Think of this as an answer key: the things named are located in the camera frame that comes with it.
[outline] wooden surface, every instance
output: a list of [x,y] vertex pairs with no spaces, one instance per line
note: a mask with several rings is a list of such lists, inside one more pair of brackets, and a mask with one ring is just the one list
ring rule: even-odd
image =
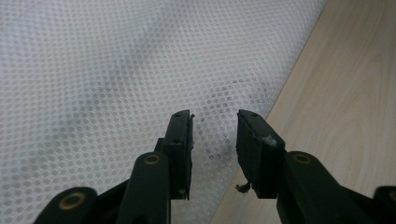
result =
[[[288,151],[313,154],[372,197],[396,185],[396,1],[328,0],[267,121]],[[211,223],[278,223],[239,170]]]

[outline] perforated fabric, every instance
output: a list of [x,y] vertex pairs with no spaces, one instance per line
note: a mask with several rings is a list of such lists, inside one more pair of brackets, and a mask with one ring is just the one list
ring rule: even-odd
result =
[[207,223],[237,168],[237,110],[268,114],[323,4],[2,1],[0,223],[119,184],[183,109],[191,200],[172,202],[172,221]]

